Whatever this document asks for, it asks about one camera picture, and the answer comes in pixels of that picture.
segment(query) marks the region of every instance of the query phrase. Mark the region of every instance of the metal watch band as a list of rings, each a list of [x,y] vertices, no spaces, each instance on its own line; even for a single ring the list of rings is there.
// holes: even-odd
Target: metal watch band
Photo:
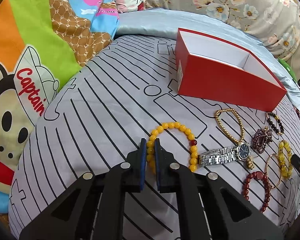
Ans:
[[[199,155],[199,166],[229,163],[238,160],[237,146],[212,150]]]

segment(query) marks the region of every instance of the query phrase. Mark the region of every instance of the silver screw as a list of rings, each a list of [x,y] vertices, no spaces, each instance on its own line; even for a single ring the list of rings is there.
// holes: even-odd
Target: silver screw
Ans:
[[[211,180],[216,180],[218,178],[218,174],[216,174],[215,172],[210,172],[208,173],[208,178]]]
[[[171,163],[170,168],[173,170],[177,170],[180,168],[180,164],[179,163]]]
[[[127,163],[127,162],[121,163],[120,167],[123,169],[128,169],[128,168],[130,168],[130,163]]]
[[[92,178],[92,173],[91,172],[86,172],[84,175],[83,175],[83,178],[84,179],[91,179]]]

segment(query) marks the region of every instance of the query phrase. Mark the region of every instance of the colorful blanket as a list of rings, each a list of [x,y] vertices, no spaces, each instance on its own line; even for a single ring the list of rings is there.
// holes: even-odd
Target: colorful blanket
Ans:
[[[67,81],[109,45],[113,0],[3,0],[0,5],[0,191],[38,118]]]

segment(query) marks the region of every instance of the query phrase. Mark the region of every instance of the open red box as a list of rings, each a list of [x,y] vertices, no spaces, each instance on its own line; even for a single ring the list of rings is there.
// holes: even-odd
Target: open red box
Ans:
[[[271,112],[287,93],[251,51],[196,31],[178,29],[178,93]]]

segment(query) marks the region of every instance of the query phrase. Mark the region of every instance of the silver watch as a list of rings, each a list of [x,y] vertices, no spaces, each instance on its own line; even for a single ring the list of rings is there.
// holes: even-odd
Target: silver watch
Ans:
[[[251,153],[250,144],[246,142],[240,143],[238,146],[227,147],[223,149],[212,150],[200,154],[199,166],[229,163],[232,161],[245,161]]]

